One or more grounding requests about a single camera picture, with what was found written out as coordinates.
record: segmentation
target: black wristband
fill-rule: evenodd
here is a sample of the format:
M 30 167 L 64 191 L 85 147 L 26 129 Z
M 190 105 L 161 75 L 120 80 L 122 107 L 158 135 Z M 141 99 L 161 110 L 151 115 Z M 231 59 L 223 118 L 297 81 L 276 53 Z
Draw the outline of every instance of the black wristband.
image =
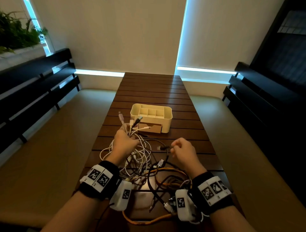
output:
M 105 198 L 111 198 L 120 184 L 119 168 L 109 161 L 101 161 L 99 163 L 99 166 L 105 168 L 108 172 L 112 174 L 111 178 L 108 178 L 107 176 L 104 175 L 105 179 L 100 181 L 99 185 L 103 187 L 103 190 L 99 192 L 93 187 L 94 185 L 96 185 L 96 182 L 99 183 L 100 178 L 103 177 L 102 176 L 103 172 L 101 173 L 98 170 L 96 170 L 94 168 L 95 166 L 92 169 L 90 169 L 87 175 L 81 179 L 81 181 L 83 180 L 83 182 L 80 184 L 78 190 L 87 197 L 104 200 Z M 97 174 L 94 173 L 94 178 L 89 177 L 89 175 L 91 175 L 91 173 L 93 172 L 97 173 Z M 85 180 L 89 178 L 91 179 L 91 181 L 95 181 L 93 185 L 90 185 L 85 182 Z
M 200 186 L 205 181 L 211 179 L 212 177 L 214 177 L 214 175 L 210 172 L 205 172 L 195 177 L 192 180 L 193 187 L 188 192 L 188 195 L 190 196 L 194 204 L 197 206 L 197 208 L 199 208 L 206 215 L 210 215 L 219 209 L 234 205 L 230 195 L 227 195 L 226 197 L 220 199 L 216 203 L 209 205 L 207 198 L 199 190 L 198 186 Z M 218 188 L 220 189 L 220 191 L 226 191 L 227 193 L 230 193 L 230 191 L 225 187 L 225 185 L 221 181 L 218 183 Z M 209 189 L 209 192 L 213 195 L 217 195 L 217 193 L 211 189 Z

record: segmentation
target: white roller blind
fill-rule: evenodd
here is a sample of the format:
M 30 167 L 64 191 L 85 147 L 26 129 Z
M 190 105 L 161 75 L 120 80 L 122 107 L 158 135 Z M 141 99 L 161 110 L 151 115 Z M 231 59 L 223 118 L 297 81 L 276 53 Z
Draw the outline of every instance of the white roller blind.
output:
M 32 0 L 78 69 L 173 74 L 185 0 Z
M 188 0 L 177 66 L 250 64 L 284 0 Z

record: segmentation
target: left hand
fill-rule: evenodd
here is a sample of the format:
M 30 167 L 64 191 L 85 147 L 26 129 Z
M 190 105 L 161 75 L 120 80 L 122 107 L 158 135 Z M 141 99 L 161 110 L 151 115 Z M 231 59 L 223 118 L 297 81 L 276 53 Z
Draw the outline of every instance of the left hand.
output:
M 140 141 L 135 140 L 134 136 L 130 138 L 126 134 L 124 127 L 121 126 L 115 134 L 112 152 L 106 160 L 118 166 L 139 144 Z

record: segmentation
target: black bench backrest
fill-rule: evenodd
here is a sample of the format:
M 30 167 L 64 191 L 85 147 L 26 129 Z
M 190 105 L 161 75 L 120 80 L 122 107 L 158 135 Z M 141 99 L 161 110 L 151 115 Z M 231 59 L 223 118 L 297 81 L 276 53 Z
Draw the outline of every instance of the black bench backrest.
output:
M 26 142 L 22 134 L 27 129 L 52 107 L 56 106 L 59 110 L 57 103 L 71 90 L 75 87 L 79 90 L 80 81 L 74 75 L 76 70 L 74 63 L 70 62 L 71 58 L 70 50 L 66 48 L 50 56 L 0 71 L 0 95 L 4 93 L 3 96 L 6 96 L 5 92 L 12 92 L 0 99 L 0 124 L 5 123 L 0 127 L 0 153 L 18 138 Z M 53 67 L 64 62 L 66 64 L 61 66 L 60 71 L 52 71 Z M 29 85 L 25 84 L 15 92 L 12 90 L 31 79 L 34 81 Z M 65 79 L 67 82 L 64 86 L 57 86 Z

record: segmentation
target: wristband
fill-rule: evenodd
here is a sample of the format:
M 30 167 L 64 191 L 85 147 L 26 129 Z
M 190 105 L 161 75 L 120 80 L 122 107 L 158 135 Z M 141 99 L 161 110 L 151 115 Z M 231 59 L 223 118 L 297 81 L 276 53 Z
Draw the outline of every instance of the wristband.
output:
M 197 208 L 205 214 L 211 213 L 233 204 L 231 191 L 223 184 L 218 176 L 205 172 L 192 180 L 193 188 L 188 195 Z
M 90 198 L 112 198 L 120 184 L 119 168 L 109 161 L 101 161 L 80 179 L 79 191 Z

